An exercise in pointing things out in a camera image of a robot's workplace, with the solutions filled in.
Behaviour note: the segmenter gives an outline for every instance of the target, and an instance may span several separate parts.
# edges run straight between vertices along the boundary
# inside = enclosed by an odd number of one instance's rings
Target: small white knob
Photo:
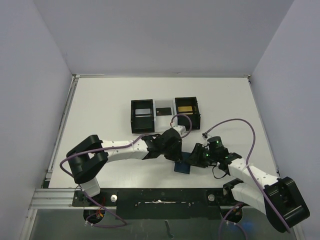
[[[117,197],[117,195],[112,195],[111,197],[110,197],[110,200],[111,200],[111,202],[116,202],[117,201],[117,199],[118,199],[118,197]]]
[[[208,196],[208,199],[209,199],[210,202],[213,202],[213,201],[215,200],[215,195],[210,194],[210,195]]]

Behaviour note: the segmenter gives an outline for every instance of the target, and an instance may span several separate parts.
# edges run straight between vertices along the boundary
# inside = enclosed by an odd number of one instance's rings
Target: white enclosure
[[[201,130],[183,140],[183,150],[217,122],[247,119],[257,132],[251,162],[276,174],[275,160],[281,177],[294,179],[311,212],[301,223],[304,233],[300,224],[294,228],[297,239],[318,240],[319,13],[319,0],[0,1],[0,239],[17,240],[20,233],[29,239],[35,219],[46,226],[51,210],[37,215],[32,202],[51,177],[49,190],[68,191],[69,208],[76,185],[59,162],[91,134],[134,138],[130,100],[195,96]],[[140,78],[80,78],[60,128],[72,75],[81,74]],[[247,156],[252,134],[245,123],[221,125],[212,135]],[[173,165],[161,157],[112,162],[98,180],[106,188],[187,188],[221,187],[231,179],[214,180],[210,168],[175,173]],[[61,210],[62,216],[72,211]],[[81,211],[74,215],[79,223]],[[252,236],[273,236],[260,228],[264,218],[256,219]],[[63,224],[60,217],[56,222]],[[62,227],[66,234],[73,224]]]
[[[92,134],[110,141],[131,140],[131,100],[196,97],[201,114],[200,131],[183,139],[182,150],[191,152],[202,134],[227,119],[243,118],[256,131],[251,163],[269,174],[276,168],[247,78],[79,78],[61,142],[50,188],[75,188],[74,180],[59,163],[68,151]],[[229,122],[210,133],[221,136],[231,151],[247,156],[253,134],[244,122]],[[107,163],[97,175],[101,188],[220,188],[232,179],[214,179],[211,168],[191,167],[190,174],[174,172],[174,162],[127,159]]]

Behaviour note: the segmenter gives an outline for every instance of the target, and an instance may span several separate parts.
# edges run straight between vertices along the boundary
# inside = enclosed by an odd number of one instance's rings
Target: cable
[[[146,134],[142,134],[140,136],[138,136],[132,143],[128,144],[128,145],[124,145],[124,146],[111,146],[111,147],[101,147],[101,148],[97,148],[97,149],[93,149],[93,150],[88,150],[88,151],[82,151],[82,152],[78,152],[75,153],[71,156],[68,156],[66,159],[62,160],[59,164],[60,168],[62,171],[64,171],[66,174],[68,174],[69,176],[71,176],[72,178],[74,177],[72,175],[71,172],[69,172],[68,170],[66,170],[63,167],[63,164],[75,157],[84,155],[84,154],[90,154],[90,153],[96,153],[96,152],[100,152],[100,151],[106,151],[106,150],[114,150],[114,149],[125,149],[125,148],[129,148],[131,147],[133,144],[135,144],[137,141],[139,141],[143,136],[145,136]],[[115,218],[119,219],[121,222],[123,222],[123,224],[120,225],[100,225],[100,224],[93,224],[92,226],[94,227],[98,227],[98,228],[119,228],[119,227],[123,227],[126,226],[128,223],[122,219],[120,216],[116,215],[115,213],[113,213],[112,211],[110,211],[109,209],[107,209],[106,207],[102,206],[101,204],[99,204],[98,202],[96,202],[92,197],[90,197],[85,191],[83,191],[84,195],[91,201],[93,202],[95,205],[97,205],[98,207],[104,209],[106,212],[108,212],[109,214],[113,215]],[[86,218],[86,221],[92,217],[94,214],[88,216]]]
[[[227,123],[227,122],[231,122],[231,121],[242,121],[245,122],[246,124],[249,125],[249,127],[251,128],[252,134],[253,134],[253,140],[252,140],[252,145],[250,148],[250,151],[248,153],[248,156],[246,157],[246,161],[245,164],[248,165],[249,163],[249,158],[254,150],[255,144],[256,144],[256,132],[254,130],[254,127],[250,124],[250,122],[248,122],[247,120],[244,120],[242,118],[232,118],[232,119],[228,119],[228,120],[224,120],[222,122],[219,122],[218,124],[214,125],[213,127],[211,127],[208,131],[206,131],[204,133],[204,135],[207,135],[212,129],[218,127],[221,124]],[[263,187],[259,184],[259,182],[256,180],[253,172],[250,169],[250,166],[248,165],[247,167],[250,176],[252,177],[253,181],[255,182],[255,184],[257,185],[257,187],[259,188],[260,192],[262,193],[264,199],[268,202],[268,204],[270,205],[270,207],[272,208],[272,210],[275,212],[275,214],[277,215],[277,217],[280,219],[280,221],[283,223],[283,225],[285,226],[286,230],[288,233],[290,233],[290,227],[288,226],[286,220],[281,216],[280,212],[276,209],[276,207],[273,205],[273,203],[271,202],[271,200],[269,199],[269,197],[267,196],[267,194],[265,193]]]
[[[222,230],[222,226],[223,226],[223,223],[225,222],[225,220],[227,219],[227,217],[229,216],[229,214],[230,214],[234,209],[236,209],[237,207],[240,207],[240,206],[243,205],[243,204],[244,204],[243,202],[238,202],[235,206],[233,206],[233,207],[226,213],[226,215],[224,215],[223,219],[222,219],[221,222],[220,222],[219,229],[218,229],[218,240],[221,240],[221,230]],[[243,227],[240,226],[239,224],[238,224],[237,226],[243,231],[243,234],[245,235],[245,239],[248,239],[247,233],[246,233],[246,231],[243,229]]]
[[[234,225],[236,225],[240,230],[241,232],[243,233],[244,237],[245,237],[245,240],[248,240],[248,234],[247,232],[245,231],[245,229],[239,224],[239,223],[235,223],[233,221],[229,221],[230,223],[233,223]]]
[[[185,138],[186,136],[188,136],[188,135],[191,133],[191,131],[192,131],[192,121],[191,121],[190,117],[188,117],[187,115],[182,114],[182,113],[178,113],[178,114],[174,115],[174,116],[171,118],[171,123],[170,123],[170,125],[174,122],[175,117],[178,117],[178,116],[183,116],[183,117],[187,118],[188,121],[189,121],[189,123],[190,123],[190,128],[189,128],[188,132],[187,132],[184,136],[181,137],[182,139],[184,139],[184,138]]]
[[[214,177],[215,179],[223,179],[225,176],[228,175],[227,173],[225,173],[225,174],[224,174],[223,176],[221,176],[221,177],[216,177],[216,176],[215,176],[215,172],[214,172],[215,167],[217,167],[217,166],[213,166],[213,168],[212,168],[212,174],[213,174],[213,177]]]

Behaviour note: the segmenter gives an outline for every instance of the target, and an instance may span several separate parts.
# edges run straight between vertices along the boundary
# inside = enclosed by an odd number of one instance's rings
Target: metal frame
[[[55,165],[55,160],[57,157],[57,152],[59,150],[60,147],[60,143],[61,143],[61,139],[64,133],[64,129],[66,126],[66,122],[68,119],[68,114],[72,105],[72,100],[77,88],[77,84],[78,84],[78,80],[79,78],[111,78],[111,77],[120,77],[120,76],[106,76],[104,74],[74,74],[72,75],[72,81],[70,84],[70,88],[69,88],[69,92],[68,92],[68,96],[67,96],[67,100],[66,100],[66,104],[63,110],[63,114],[62,114],[62,118],[61,118],[61,123],[59,126],[59,130],[58,130],[58,135],[57,135],[57,139],[54,145],[54,149],[52,152],[52,157],[48,166],[48,171],[47,174],[45,176],[45,181],[50,181],[51,179],[51,175],[53,172],[53,168]],[[180,74],[179,72],[176,73],[172,73],[172,74],[168,74],[168,75],[159,75],[159,76],[150,76],[150,75],[146,75],[146,76],[141,76],[141,75],[137,75],[137,76],[126,76],[126,77],[190,77],[190,76],[185,76]],[[248,78],[248,82],[249,84],[250,82],[250,76],[249,75],[244,75],[244,77]],[[266,140],[268,142],[269,145],[269,149],[271,151],[270,148],[270,143],[268,140],[268,136],[266,134],[264,125],[263,125],[263,121],[261,120],[262,123],[262,127],[264,130],[264,135],[266,137]],[[276,166],[276,168],[278,169],[278,166],[274,160],[273,154],[272,154],[272,158],[273,158],[273,162]],[[32,229],[34,226],[34,222],[35,222],[35,218],[37,216],[37,211],[38,209],[97,209],[98,207],[74,207],[72,206],[72,202],[73,202],[73,197],[74,197],[74,188],[40,188],[40,189],[36,189],[34,191],[31,203],[30,203],[30,207],[20,234],[20,240],[29,240],[31,233],[32,233]],[[113,207],[108,207],[108,209],[117,209],[116,206]],[[301,227],[301,224],[297,224],[296,226],[293,227],[293,233],[296,237],[297,240],[305,240],[304,237],[304,232],[303,229]]]
[[[67,123],[69,111],[70,111],[70,108],[71,108],[72,100],[73,100],[75,92],[76,92],[78,80],[79,80],[79,78],[76,75],[72,76],[72,81],[71,81],[71,85],[70,85],[70,88],[69,88],[69,93],[68,93],[68,96],[67,96],[67,99],[66,99],[65,107],[64,107],[64,110],[63,110],[63,114],[62,114],[59,130],[58,130],[58,135],[57,135],[57,138],[56,138],[56,142],[54,144],[54,149],[53,149],[51,160],[50,160],[50,164],[49,164],[49,167],[48,167],[48,172],[51,171],[50,173],[52,173],[52,170],[54,169],[55,160],[57,158],[57,153],[58,153],[58,150],[59,150],[59,147],[60,147],[60,142],[61,142],[62,136],[64,134],[64,130],[65,130],[65,127],[66,127],[66,123]]]

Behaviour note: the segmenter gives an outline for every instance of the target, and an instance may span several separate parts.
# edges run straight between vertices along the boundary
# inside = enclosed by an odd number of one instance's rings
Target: blue object
[[[190,165],[185,160],[190,156],[190,152],[182,152],[183,162],[174,163],[174,171],[182,174],[190,174]]]

